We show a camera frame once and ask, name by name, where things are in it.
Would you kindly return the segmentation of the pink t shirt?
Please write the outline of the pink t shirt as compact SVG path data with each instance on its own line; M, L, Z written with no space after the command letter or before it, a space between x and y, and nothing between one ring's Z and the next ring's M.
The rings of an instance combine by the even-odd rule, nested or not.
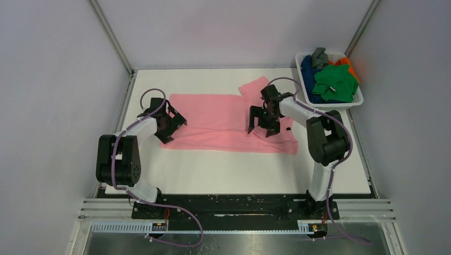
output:
M256 126L248 133L249 108L262 106L260 91L268 84L264 76L239 87L240 95L171 94L171 105L187 120L173 134L173 141L162 149L219 150L295 155L298 142L291 128L293 121L282 118L280 133L266 137Z

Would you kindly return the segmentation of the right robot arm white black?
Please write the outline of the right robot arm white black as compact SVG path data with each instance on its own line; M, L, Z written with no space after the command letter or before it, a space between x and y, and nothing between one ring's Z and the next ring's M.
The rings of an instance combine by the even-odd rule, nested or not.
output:
M281 131L280 120L288 117L304 126L307 132L307 146L314 160L314 170L309 198L315 202L328 200L331 195L333 171L351 151L350 135L338 111L322 112L296 99L295 95L280 93L271 84L261 90L263 105L251 106L249 110L248 133L255 127L263 128L265 136L271 137Z

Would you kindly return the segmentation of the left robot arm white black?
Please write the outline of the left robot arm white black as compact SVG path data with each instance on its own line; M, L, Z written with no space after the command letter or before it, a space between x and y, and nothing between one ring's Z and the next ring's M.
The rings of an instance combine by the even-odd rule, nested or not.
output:
M141 176L145 158L142 146L154 136L164 145L187 120L164 98L152 98L150 106L124 131L99 138L96 179L124 191L140 203L155 203L160 189Z

